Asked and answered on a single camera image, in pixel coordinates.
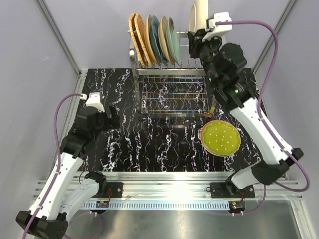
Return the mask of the pale green bottom plate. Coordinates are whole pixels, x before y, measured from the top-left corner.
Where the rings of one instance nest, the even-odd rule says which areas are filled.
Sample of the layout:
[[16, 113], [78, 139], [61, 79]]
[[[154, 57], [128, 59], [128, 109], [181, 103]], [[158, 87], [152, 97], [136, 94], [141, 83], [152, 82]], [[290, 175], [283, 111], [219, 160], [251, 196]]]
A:
[[180, 45], [174, 21], [169, 17], [166, 27], [166, 41], [168, 44], [169, 55], [177, 65], [181, 64]]

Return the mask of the cream yellow bird plate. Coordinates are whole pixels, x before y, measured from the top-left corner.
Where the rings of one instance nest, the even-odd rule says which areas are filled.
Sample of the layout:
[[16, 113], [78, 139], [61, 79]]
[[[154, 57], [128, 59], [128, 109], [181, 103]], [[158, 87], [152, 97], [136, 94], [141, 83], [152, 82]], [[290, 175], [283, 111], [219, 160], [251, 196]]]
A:
[[159, 28], [158, 28], [158, 34], [159, 34], [159, 43], [160, 47], [163, 53], [163, 56], [169, 62], [170, 64], [174, 64], [174, 58], [171, 57], [169, 50], [168, 50], [168, 45], [166, 42], [166, 36], [165, 36], [165, 31], [167, 28], [167, 19], [165, 16], [163, 16], [159, 22]]

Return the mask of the cream bird painted plate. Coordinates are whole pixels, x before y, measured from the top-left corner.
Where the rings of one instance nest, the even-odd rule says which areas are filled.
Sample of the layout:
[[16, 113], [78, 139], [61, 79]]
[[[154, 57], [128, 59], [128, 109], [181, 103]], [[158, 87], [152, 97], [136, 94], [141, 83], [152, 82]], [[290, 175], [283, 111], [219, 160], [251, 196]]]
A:
[[146, 19], [145, 23], [145, 43], [147, 53], [150, 59], [150, 66], [154, 67], [155, 64], [160, 65], [160, 57], [157, 53], [156, 49], [156, 42], [153, 36], [153, 29], [152, 29], [152, 16], [149, 14]]

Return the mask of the teal scalloped plate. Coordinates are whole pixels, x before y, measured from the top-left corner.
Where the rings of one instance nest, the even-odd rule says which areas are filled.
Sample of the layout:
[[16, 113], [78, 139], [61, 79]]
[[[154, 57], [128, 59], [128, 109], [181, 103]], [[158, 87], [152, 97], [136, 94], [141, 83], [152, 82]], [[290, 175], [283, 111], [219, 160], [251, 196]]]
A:
[[167, 66], [168, 61], [164, 57], [163, 52], [161, 50], [161, 46], [160, 46], [159, 33], [158, 33], [159, 24], [160, 22], [158, 18], [155, 15], [153, 15], [151, 20], [151, 27], [152, 27], [152, 35], [153, 35], [154, 45], [155, 45], [155, 53], [156, 53], [156, 56], [160, 59], [160, 62], [163, 63], [164, 66]]

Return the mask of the woven bamboo tray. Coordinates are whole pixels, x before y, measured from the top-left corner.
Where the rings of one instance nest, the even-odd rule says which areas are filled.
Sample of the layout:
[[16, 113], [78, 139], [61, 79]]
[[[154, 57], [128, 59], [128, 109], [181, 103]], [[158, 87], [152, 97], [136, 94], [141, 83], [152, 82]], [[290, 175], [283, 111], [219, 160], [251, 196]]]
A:
[[148, 49], [146, 47], [146, 34], [145, 24], [142, 16], [137, 13], [134, 17], [135, 32], [138, 38], [137, 44], [139, 49], [139, 60], [144, 67], [154, 66], [154, 62], [151, 60]]
[[131, 35], [131, 38], [133, 40], [134, 46], [136, 48], [137, 54], [138, 54], [138, 59], [139, 59], [140, 63], [142, 64], [142, 66], [146, 67], [147, 60], [145, 58], [142, 45], [141, 45], [139, 38], [138, 38], [138, 35], [137, 35], [137, 30], [135, 27], [135, 16], [136, 16], [136, 13], [133, 12], [129, 17], [129, 31], [130, 31], [130, 35]]

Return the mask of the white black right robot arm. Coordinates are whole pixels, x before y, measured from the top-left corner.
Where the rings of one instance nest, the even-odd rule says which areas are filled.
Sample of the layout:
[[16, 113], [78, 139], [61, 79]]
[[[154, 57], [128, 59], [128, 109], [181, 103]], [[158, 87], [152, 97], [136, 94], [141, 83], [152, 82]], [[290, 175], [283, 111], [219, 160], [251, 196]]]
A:
[[275, 183], [293, 164], [298, 164], [304, 153], [285, 142], [260, 111], [254, 90], [240, 76], [247, 64], [240, 45], [223, 45], [219, 36], [205, 40], [205, 34], [203, 29], [188, 31], [190, 57], [200, 60], [217, 102], [240, 122], [262, 154], [260, 161], [225, 181], [228, 196], [237, 198], [250, 185]]

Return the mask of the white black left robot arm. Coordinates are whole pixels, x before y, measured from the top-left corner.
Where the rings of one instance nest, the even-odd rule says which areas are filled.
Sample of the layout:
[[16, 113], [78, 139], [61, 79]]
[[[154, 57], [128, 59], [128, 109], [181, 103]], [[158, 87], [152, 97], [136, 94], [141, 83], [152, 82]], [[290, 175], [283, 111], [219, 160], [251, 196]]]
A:
[[91, 171], [69, 196], [65, 195], [74, 173], [94, 148], [99, 134], [120, 128], [116, 108], [110, 106], [109, 109], [110, 117], [94, 106], [84, 106], [78, 111], [68, 134], [57, 144], [57, 160], [44, 188], [30, 208], [18, 212], [15, 218], [24, 230], [23, 238], [26, 235], [63, 238], [71, 218], [86, 201], [111, 193], [106, 176]]

